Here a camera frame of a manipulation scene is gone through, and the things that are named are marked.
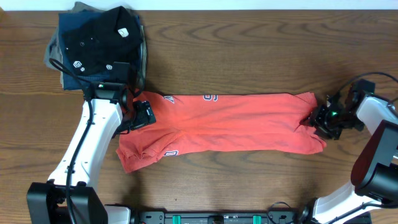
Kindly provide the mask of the red soccer t-shirt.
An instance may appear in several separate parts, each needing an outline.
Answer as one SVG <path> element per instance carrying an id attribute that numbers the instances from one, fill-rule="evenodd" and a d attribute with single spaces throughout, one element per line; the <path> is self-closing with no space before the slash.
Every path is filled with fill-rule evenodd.
<path id="1" fill-rule="evenodd" d="M 168 95 L 143 92 L 156 122 L 119 138 L 125 172 L 163 157 L 203 151 L 322 152 L 326 142 L 301 122 L 317 107 L 312 92 L 263 95 Z"/>

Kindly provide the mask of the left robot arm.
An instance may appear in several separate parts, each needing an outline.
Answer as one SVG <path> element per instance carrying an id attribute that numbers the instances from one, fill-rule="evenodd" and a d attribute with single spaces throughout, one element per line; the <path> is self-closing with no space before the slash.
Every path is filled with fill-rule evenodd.
<path id="1" fill-rule="evenodd" d="M 32 223 L 139 223 L 127 205 L 105 205 L 96 191 L 108 146 L 118 134 L 155 123 L 148 101 L 124 83 L 96 82 L 83 90 L 80 122 L 56 169 L 27 191 Z"/>

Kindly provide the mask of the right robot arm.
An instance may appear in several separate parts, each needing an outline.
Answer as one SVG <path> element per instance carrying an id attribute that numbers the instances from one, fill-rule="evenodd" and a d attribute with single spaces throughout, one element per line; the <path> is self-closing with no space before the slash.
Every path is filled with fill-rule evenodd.
<path id="1" fill-rule="evenodd" d="M 371 210 L 397 208 L 397 113 L 392 102 L 366 94 L 355 111 L 371 138 L 354 163 L 351 180 L 312 200 L 298 223 L 371 223 Z"/>

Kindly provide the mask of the black folded shirt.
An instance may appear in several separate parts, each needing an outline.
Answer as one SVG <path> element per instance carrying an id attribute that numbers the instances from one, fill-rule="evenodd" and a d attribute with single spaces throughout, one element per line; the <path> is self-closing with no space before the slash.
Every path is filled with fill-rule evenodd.
<path id="1" fill-rule="evenodd" d="M 142 44 L 136 18 L 122 6 L 64 32 L 62 39 L 65 55 L 73 72 L 79 76 L 111 70 L 114 62 L 138 59 L 137 50 Z"/>

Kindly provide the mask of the grey folded garment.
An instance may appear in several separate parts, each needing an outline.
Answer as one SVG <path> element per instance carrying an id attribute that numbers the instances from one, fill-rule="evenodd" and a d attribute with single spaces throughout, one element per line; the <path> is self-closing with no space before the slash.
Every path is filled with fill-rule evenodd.
<path id="1" fill-rule="evenodd" d="M 103 12 L 101 9 L 97 9 L 93 6 L 89 6 L 83 2 L 77 1 L 75 2 L 75 5 L 72 9 L 68 10 L 67 13 L 75 14 L 79 12 Z M 59 27 L 55 29 L 55 32 L 53 33 L 49 43 L 46 46 L 45 53 L 44 53 L 44 64 L 51 69 L 55 70 L 55 67 L 53 67 L 49 59 L 54 58 L 58 61 L 62 61 L 62 53 L 60 49 L 60 41 L 58 38 L 58 33 L 59 33 Z"/>

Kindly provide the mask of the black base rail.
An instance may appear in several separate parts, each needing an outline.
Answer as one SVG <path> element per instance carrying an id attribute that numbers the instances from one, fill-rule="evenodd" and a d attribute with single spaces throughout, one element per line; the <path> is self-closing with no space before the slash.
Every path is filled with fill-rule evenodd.
<path id="1" fill-rule="evenodd" d="M 298 223 L 294 212 L 268 213 L 164 213 L 141 212 L 140 224 L 288 224 Z"/>

